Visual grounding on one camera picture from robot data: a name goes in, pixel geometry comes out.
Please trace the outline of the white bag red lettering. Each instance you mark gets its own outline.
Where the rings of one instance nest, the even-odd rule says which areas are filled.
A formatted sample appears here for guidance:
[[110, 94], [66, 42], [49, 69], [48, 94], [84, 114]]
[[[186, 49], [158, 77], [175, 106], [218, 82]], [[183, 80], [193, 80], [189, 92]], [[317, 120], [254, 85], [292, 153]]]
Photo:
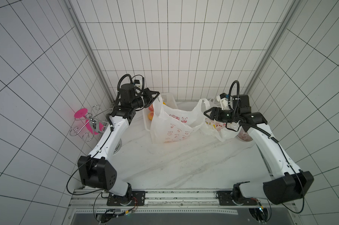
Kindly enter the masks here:
[[159, 96], [153, 103], [154, 116], [150, 127], [152, 142], [170, 143], [190, 137], [205, 123], [202, 106], [209, 109], [210, 102], [202, 98], [191, 111], [173, 109], [164, 105]]

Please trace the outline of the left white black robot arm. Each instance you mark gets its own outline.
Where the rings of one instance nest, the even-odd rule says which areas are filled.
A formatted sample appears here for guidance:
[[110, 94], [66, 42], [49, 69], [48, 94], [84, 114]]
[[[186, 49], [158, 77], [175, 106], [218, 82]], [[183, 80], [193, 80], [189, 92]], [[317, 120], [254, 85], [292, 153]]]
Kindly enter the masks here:
[[133, 83], [123, 84], [118, 89], [112, 112], [106, 115], [109, 128], [90, 154], [81, 156], [77, 162], [84, 186], [107, 191], [123, 205], [131, 202], [131, 185], [117, 177], [117, 171], [110, 161], [136, 112], [148, 108], [159, 95], [158, 91], [140, 89]]

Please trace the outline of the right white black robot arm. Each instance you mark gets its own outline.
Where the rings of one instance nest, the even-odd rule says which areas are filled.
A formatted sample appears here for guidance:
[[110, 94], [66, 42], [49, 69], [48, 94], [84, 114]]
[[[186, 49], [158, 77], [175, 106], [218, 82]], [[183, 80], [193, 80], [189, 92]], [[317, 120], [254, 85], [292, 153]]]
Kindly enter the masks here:
[[303, 171], [283, 150], [274, 137], [267, 120], [260, 112], [252, 112], [247, 95], [234, 95], [226, 98], [220, 95], [220, 107], [206, 105], [204, 115], [216, 122], [234, 123], [243, 129], [257, 145], [266, 164], [270, 181], [244, 181], [234, 184], [231, 198], [236, 205], [242, 205], [247, 199], [260, 198], [278, 205], [303, 199], [311, 187], [314, 177], [309, 171]]

